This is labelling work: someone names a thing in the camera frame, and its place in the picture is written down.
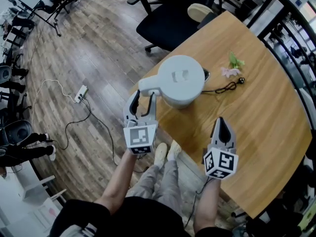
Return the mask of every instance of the wooden table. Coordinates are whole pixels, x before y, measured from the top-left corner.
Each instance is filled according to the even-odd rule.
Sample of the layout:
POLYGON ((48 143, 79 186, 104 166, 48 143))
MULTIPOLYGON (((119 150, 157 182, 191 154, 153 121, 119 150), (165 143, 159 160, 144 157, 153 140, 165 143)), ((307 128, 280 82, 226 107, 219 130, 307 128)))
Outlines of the wooden table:
MULTIPOLYGON (((243 85, 223 94, 202 94, 177 110, 158 98, 159 126, 199 165, 210 143, 213 124, 222 116, 237 135, 237 173, 222 182, 226 192, 249 216, 263 211, 288 182, 302 160, 312 135, 303 105, 277 60, 239 20, 224 12, 182 43, 166 58, 184 54, 211 72, 205 90, 238 77, 221 75, 229 52, 245 61, 243 85)), ((156 75, 158 63, 144 77, 156 75)), ((148 98, 140 98, 147 107, 148 98)))

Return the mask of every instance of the black sleeve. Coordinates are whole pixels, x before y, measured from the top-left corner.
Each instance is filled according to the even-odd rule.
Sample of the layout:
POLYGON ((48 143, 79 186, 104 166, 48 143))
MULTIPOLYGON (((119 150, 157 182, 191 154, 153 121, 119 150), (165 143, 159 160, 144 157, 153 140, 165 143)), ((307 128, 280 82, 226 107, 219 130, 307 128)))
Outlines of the black sleeve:
POLYGON ((109 210, 100 204, 72 199, 66 202, 58 214, 49 236, 59 237, 72 225, 85 228, 90 223, 98 229, 104 226, 110 217, 109 210))
POLYGON ((207 227, 197 232, 196 237, 232 237, 231 231, 218 228, 218 227, 207 227))

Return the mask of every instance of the round beige object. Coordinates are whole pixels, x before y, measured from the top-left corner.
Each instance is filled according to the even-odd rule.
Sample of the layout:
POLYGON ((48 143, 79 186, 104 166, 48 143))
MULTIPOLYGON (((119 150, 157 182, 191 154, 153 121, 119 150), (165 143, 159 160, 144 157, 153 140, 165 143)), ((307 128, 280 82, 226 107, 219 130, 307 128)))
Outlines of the round beige object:
POLYGON ((193 3, 188 8, 188 15, 190 18, 197 22, 201 22, 207 14, 213 12, 209 7, 200 4, 200 3, 193 3))

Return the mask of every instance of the green object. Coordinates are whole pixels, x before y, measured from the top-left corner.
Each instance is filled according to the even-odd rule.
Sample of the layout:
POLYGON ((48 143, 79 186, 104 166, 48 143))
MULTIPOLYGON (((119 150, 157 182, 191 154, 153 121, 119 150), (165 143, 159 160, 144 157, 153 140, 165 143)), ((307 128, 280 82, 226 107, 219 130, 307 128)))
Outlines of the green object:
POLYGON ((241 66, 245 65, 245 62, 238 60, 232 51, 229 54, 229 62, 233 69, 239 69, 241 66))

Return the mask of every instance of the black shirt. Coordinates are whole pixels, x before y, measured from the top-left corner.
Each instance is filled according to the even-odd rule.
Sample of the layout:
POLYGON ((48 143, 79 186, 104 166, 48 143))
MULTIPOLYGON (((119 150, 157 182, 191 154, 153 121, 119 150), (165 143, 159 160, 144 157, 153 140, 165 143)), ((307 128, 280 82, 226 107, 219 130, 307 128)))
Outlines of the black shirt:
MULTIPOLYGON (((109 210, 96 203, 69 200, 57 216, 50 237, 60 236, 71 225, 85 228, 88 223, 97 230, 95 237, 105 236, 177 236, 189 237, 182 218, 171 208, 151 199, 127 197, 120 209, 109 210)), ((196 237, 231 237, 230 231, 212 227, 200 230, 196 237)))

